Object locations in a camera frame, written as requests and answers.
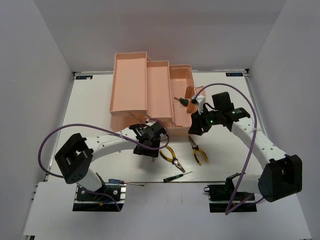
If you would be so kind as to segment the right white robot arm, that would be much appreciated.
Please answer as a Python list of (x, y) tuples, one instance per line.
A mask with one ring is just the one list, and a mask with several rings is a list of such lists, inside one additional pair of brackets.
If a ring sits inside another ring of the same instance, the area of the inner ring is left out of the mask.
[(236, 200), (244, 192), (260, 194), (274, 202), (302, 190), (302, 160), (278, 148), (255, 126), (250, 114), (242, 107), (235, 108), (228, 92), (212, 96), (214, 109), (205, 106), (206, 98), (195, 96), (192, 103), (197, 111), (191, 114), (189, 134), (201, 136), (214, 125), (222, 125), (237, 136), (258, 160), (260, 175), (236, 173), (226, 178), (226, 195)]

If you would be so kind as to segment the yellow black pliers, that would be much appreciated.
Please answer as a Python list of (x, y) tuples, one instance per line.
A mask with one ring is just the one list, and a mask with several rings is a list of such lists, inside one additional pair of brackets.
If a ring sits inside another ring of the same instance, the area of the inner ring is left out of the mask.
[(198, 157), (198, 153), (200, 153), (204, 159), (204, 161), (208, 164), (209, 163), (209, 159), (207, 154), (202, 150), (202, 148), (199, 147), (198, 144), (196, 144), (196, 142), (193, 140), (193, 138), (189, 135), (188, 136), (189, 142), (191, 144), (192, 150), (193, 150), (193, 156), (194, 159), (196, 161), (196, 163), (201, 166), (202, 162), (200, 161), (199, 157)]
[(179, 169), (182, 173), (185, 173), (185, 169), (183, 168), (183, 166), (181, 165), (181, 163), (179, 162), (179, 160), (177, 159), (177, 156), (174, 152), (174, 150), (170, 147), (170, 146), (166, 146), (165, 147), (171, 154), (171, 156), (166, 156), (162, 150), (159, 150), (159, 155), (166, 160), (167, 162), (171, 163), (173, 166), (175, 166), (177, 169)]

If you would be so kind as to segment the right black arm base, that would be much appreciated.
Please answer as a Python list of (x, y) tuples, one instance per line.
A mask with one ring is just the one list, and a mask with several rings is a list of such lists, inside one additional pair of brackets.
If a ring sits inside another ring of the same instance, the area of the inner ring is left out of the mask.
[[(226, 190), (225, 184), (210, 184), (203, 188), (208, 194), (210, 213), (224, 213), (230, 201), (232, 192)], [(237, 192), (230, 208), (235, 207), (238, 203), (250, 196), (247, 192)], [(233, 213), (254, 213), (257, 212), (256, 199), (253, 195), (248, 201), (243, 203)]]

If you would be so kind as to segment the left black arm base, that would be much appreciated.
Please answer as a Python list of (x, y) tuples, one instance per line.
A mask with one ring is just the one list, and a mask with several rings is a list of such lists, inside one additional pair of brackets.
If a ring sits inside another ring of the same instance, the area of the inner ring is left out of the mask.
[(73, 212), (120, 212), (125, 203), (126, 185), (106, 183), (105, 187), (93, 194), (82, 187), (76, 188)]

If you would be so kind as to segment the stubby green screwdriver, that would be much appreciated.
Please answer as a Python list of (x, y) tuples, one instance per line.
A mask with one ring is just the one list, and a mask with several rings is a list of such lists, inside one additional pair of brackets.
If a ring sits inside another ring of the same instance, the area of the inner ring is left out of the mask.
[(178, 102), (180, 102), (181, 105), (183, 105), (184, 107), (187, 107), (188, 104), (189, 104), (189, 100), (186, 99), (186, 98), (177, 98), (177, 97), (174, 97), (174, 99)]

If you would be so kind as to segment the blue red handled screwdriver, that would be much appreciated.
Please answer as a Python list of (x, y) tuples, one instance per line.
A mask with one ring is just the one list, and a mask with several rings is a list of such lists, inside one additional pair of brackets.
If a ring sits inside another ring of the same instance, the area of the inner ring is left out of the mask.
[(111, 184), (116, 184), (116, 185), (133, 185), (133, 186), (139, 186), (139, 187), (144, 187), (144, 184), (140, 184), (140, 183), (133, 183), (133, 182), (127, 182), (127, 181), (123, 181), (120, 179), (114, 179), (114, 178), (109, 178), (108, 182)]

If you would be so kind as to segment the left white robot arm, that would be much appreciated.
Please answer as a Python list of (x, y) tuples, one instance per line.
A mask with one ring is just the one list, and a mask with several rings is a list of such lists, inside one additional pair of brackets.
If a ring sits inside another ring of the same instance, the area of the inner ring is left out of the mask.
[(93, 137), (75, 133), (54, 156), (65, 183), (83, 187), (96, 200), (105, 196), (106, 187), (98, 174), (90, 169), (92, 162), (124, 150), (157, 157), (161, 138), (168, 133), (160, 122), (134, 124), (118, 132), (106, 132)]

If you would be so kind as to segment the pink plastic toolbox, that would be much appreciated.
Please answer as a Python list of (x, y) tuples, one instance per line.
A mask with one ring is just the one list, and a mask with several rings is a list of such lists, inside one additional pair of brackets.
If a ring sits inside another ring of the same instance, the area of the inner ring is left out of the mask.
[(183, 106), (200, 91), (192, 68), (171, 65), (167, 60), (152, 61), (146, 52), (116, 53), (110, 97), (110, 128), (119, 132), (149, 118), (161, 120), (170, 135), (186, 136), (191, 127), (191, 114), (197, 107)]

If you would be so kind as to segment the thin black green screwdriver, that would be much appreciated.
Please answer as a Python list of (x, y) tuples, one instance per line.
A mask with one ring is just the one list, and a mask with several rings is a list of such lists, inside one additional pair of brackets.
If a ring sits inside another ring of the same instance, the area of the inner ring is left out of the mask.
[(183, 176), (185, 176), (187, 174), (190, 174), (190, 173), (192, 173), (192, 171), (189, 171), (189, 172), (186, 172), (186, 173), (177, 174), (177, 175), (174, 175), (174, 176), (170, 176), (170, 177), (164, 178), (163, 182), (164, 183), (172, 182), (172, 181), (177, 180), (177, 179), (179, 179), (179, 178), (181, 178), (181, 177), (183, 177)]

